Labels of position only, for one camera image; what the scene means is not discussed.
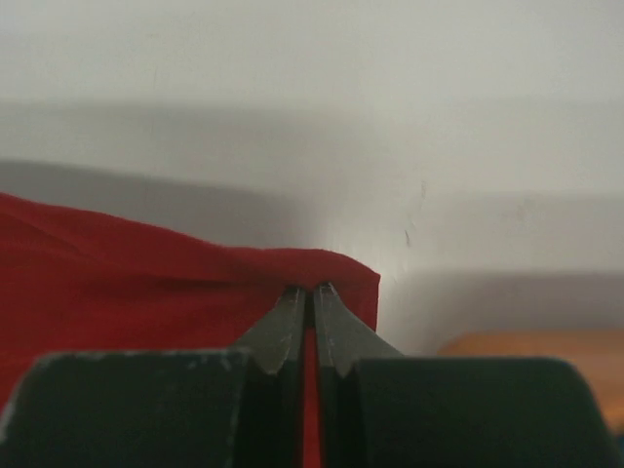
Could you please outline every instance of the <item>orange rounded object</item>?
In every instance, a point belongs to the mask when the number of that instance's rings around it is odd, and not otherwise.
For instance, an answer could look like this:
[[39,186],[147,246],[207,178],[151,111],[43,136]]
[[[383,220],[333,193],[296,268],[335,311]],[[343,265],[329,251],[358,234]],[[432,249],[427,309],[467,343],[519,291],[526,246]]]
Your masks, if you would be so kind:
[[576,366],[589,383],[608,427],[624,433],[624,329],[469,333],[440,356],[555,357]]

